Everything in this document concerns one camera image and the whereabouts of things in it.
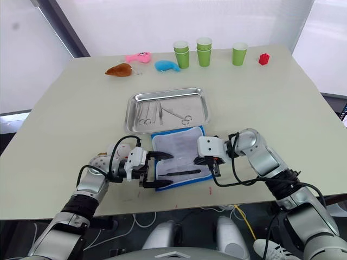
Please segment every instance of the white sneaker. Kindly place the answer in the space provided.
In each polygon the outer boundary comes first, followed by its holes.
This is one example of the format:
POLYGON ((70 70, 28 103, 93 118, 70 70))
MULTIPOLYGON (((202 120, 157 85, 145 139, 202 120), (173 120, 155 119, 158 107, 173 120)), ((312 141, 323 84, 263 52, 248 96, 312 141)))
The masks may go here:
MULTIPOLYGON (((257 239, 254 241, 253 248, 254 251, 260 256, 263 257, 265 250, 265 239, 257 239)), ((292 253, 288 252, 279 244, 269 240, 267 247, 266 260, 300 260, 292 253)))

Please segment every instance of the green cup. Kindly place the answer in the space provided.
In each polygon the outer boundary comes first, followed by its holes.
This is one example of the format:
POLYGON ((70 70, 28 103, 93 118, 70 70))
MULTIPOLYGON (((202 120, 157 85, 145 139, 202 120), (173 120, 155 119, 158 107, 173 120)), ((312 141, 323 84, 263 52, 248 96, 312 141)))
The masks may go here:
POLYGON ((189 67, 189 47, 188 42, 177 41, 173 44, 178 66, 181 69, 189 67))
POLYGON ((196 40, 197 50, 210 50, 212 48, 212 39, 208 37, 200 37, 196 40))
POLYGON ((208 67, 210 65, 211 51, 209 50, 197 50, 197 57, 199 59, 199 65, 201 67, 208 67))
POLYGON ((233 65, 241 66, 245 59, 248 45, 243 42, 238 42, 233 45, 233 65))

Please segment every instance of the white table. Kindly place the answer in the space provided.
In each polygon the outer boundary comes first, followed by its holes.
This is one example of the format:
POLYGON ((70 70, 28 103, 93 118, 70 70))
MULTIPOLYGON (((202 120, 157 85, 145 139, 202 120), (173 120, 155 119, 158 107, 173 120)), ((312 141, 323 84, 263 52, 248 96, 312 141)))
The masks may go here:
MULTIPOLYGON (((190 67, 159 73, 153 54, 149 64, 135 63, 142 76, 111 77, 104 72, 122 57, 88 57, 71 61, 36 104, 0 158, 0 219, 52 218, 75 189, 80 167, 108 144, 126 135, 128 99, 136 93, 186 87, 204 90, 211 121, 207 135, 257 129, 300 180, 323 194, 346 192, 347 130, 312 81, 282 46, 250 48, 242 67, 233 66, 230 50, 213 50, 211 65, 199 67, 195 52, 190 67), (258 57, 270 54, 261 66, 258 57)), ((149 135, 141 135, 151 150, 149 135)), ((237 158, 241 179, 254 178, 246 158, 237 158)), ((235 181, 230 166, 220 182, 235 181)), ((111 184, 97 215, 164 211, 208 205, 273 200, 264 183, 219 188, 212 180, 162 192, 138 187, 137 181, 111 184)))

